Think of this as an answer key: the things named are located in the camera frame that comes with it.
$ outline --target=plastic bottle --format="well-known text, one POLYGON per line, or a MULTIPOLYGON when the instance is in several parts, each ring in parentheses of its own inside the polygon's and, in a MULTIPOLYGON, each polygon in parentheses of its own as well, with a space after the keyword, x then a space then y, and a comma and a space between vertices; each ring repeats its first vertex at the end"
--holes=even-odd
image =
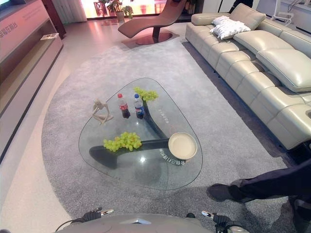
POLYGON ((119 107, 122 111, 122 116, 124 118, 129 118, 130 117, 130 112, 128 111, 128 106, 127 106, 127 103, 126 101, 123 99, 123 96, 122 94, 118 94, 118 98, 119 98, 119 107))
POLYGON ((139 119, 143 119, 144 117, 144 107, 142 106, 142 101, 139 97, 139 94, 134 95, 134 106, 135 106, 135 111, 136 111, 136 116, 139 119))

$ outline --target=potted plant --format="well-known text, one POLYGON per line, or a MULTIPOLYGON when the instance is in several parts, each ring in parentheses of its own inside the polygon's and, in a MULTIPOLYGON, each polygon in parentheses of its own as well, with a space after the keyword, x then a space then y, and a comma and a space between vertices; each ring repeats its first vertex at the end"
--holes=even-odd
POLYGON ((130 19, 133 18, 132 13, 133 9, 131 6, 125 6, 121 8, 122 6, 122 1, 120 0, 99 0, 103 4, 108 3, 109 5, 107 6, 108 10, 110 12, 115 12, 116 16, 118 18, 118 22, 124 22, 124 14, 128 15, 130 19))

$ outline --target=beige leather sofa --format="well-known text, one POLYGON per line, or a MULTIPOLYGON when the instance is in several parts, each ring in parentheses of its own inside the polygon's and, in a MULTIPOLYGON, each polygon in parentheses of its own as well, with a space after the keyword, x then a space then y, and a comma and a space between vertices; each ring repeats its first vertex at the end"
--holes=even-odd
POLYGON ((311 37, 269 19, 258 25, 258 12, 243 4, 235 11, 254 30, 221 40, 211 22, 229 14, 203 13, 192 16, 186 39, 286 149, 310 146, 311 37))

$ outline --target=sofa armrest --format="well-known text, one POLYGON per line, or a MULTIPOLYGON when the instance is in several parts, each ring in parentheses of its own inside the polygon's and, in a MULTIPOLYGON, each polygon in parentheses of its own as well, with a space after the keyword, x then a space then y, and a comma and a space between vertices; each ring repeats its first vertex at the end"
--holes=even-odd
POLYGON ((229 16, 229 13, 223 12, 223 13, 201 13, 201 14, 194 14, 191 16, 191 22, 196 25, 209 25, 212 24, 212 21, 215 18, 218 18, 220 16, 229 16))

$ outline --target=bottle label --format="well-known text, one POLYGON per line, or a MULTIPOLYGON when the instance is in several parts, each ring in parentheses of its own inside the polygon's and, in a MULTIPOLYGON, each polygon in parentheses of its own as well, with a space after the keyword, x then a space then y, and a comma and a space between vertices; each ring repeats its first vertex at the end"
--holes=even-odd
POLYGON ((136 110, 136 114, 138 114, 138 115, 143 114, 142 107, 140 107, 140 108, 135 108, 135 110, 136 110))
POLYGON ((120 105, 120 109, 121 109, 121 110, 126 110, 126 109, 128 109, 127 103, 126 103, 125 105, 120 105))

